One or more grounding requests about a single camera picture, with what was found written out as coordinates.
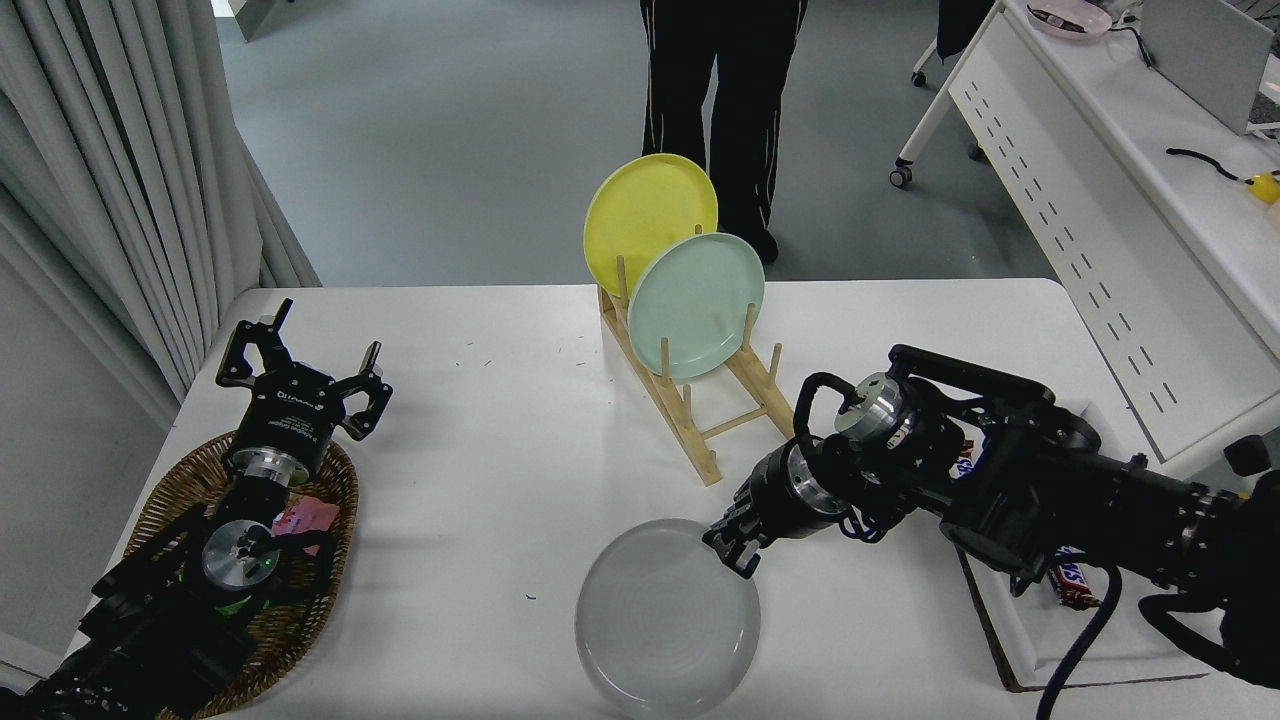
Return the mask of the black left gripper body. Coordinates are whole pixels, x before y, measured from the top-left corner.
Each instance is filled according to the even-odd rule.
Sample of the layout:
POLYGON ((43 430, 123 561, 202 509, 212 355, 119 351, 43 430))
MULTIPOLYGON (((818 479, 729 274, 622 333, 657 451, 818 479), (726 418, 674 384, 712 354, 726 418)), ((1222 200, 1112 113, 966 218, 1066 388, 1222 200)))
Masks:
POLYGON ((233 462, 271 451, 302 468, 320 468, 346 407, 334 395, 337 379, 312 368, 284 368, 253 379, 252 398, 233 437, 233 462))

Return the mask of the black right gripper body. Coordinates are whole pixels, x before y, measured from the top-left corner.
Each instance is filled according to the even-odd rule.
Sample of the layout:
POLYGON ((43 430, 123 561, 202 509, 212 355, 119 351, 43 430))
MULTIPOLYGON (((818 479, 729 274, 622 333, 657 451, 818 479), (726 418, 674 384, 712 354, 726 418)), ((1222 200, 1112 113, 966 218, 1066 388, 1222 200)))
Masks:
POLYGON ((801 539, 815 533, 815 514, 794 491, 794 447, 760 460, 733 495, 733 527, 746 541, 801 539))

